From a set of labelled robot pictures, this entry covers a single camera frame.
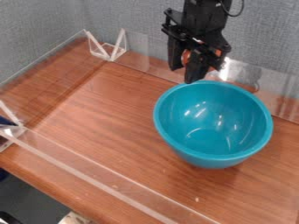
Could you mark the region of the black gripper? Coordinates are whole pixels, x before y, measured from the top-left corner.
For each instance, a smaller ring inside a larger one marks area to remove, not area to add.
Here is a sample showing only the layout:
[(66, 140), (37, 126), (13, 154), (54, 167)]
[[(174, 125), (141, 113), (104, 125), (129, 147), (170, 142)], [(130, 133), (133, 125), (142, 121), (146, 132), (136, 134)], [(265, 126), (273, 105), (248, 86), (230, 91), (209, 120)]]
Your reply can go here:
[(168, 66), (182, 67), (184, 49), (190, 51), (185, 66), (186, 84), (205, 77), (209, 67), (220, 70), (230, 45), (221, 35), (232, 0), (184, 0), (182, 10), (168, 8), (161, 31), (168, 36)]

